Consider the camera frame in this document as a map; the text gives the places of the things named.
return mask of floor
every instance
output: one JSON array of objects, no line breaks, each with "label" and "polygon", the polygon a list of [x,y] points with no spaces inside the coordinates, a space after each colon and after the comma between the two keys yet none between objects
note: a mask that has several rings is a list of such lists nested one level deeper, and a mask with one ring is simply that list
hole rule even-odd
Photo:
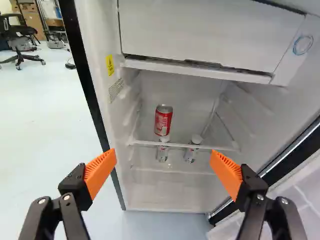
[{"label": "floor", "polygon": [[[29,54],[46,65],[0,69],[1,239],[17,239],[30,203],[58,197],[59,182],[102,153],[77,71],[65,68],[70,52],[40,48]],[[83,218],[92,239],[204,240],[211,228],[202,214],[122,211],[111,178]],[[55,239],[66,239],[61,224]]]}]

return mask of screw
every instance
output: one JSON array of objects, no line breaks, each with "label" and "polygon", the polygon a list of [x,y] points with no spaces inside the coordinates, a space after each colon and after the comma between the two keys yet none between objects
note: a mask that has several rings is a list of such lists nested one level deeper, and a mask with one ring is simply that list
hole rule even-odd
[{"label": "screw", "polygon": [[283,204],[289,204],[288,200],[285,198],[281,198],[281,203]]},{"label": "screw", "polygon": [[261,194],[258,194],[258,195],[256,196],[256,198],[259,199],[259,200],[261,200],[261,201],[263,201],[263,200],[265,199],[264,196],[262,196]]},{"label": "screw", "polygon": [[69,198],[70,198],[70,195],[68,194],[63,197],[63,200],[68,200]]},{"label": "screw", "polygon": [[45,201],[46,201],[45,198],[41,198],[41,199],[38,201],[38,204],[43,204]]}]

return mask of sticker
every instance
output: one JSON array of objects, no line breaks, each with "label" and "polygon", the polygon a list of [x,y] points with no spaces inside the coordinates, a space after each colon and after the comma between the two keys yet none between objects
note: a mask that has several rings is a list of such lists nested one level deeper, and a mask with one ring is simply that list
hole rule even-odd
[{"label": "sticker", "polygon": [[112,59],[112,54],[105,57],[106,68],[108,69],[108,75],[111,76],[115,72],[114,61]]},{"label": "sticker", "polygon": [[118,79],[113,85],[111,85],[108,89],[108,95],[109,95],[109,103],[112,104],[112,102],[117,98],[120,91],[124,88],[125,83],[122,80],[122,78]]}]

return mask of bottle cap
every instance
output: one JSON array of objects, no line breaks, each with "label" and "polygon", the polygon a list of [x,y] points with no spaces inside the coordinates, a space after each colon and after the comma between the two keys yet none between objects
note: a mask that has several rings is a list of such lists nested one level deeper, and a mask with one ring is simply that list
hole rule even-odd
[{"label": "bottle cap", "polygon": [[159,139],[160,142],[167,143],[170,141],[170,135],[168,134],[167,136],[160,136]]},{"label": "bottle cap", "polygon": [[191,137],[191,141],[194,143],[194,144],[201,144],[201,142],[203,141],[204,139],[198,135],[198,134],[192,134],[192,137]]}]

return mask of yellow warning label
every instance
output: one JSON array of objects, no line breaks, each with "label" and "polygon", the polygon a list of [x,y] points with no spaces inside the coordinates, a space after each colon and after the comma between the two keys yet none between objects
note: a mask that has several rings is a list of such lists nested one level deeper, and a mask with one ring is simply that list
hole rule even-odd
[{"label": "yellow warning label", "polygon": [[111,76],[115,72],[114,61],[112,59],[112,54],[105,57],[106,68],[108,69],[108,75]]}]

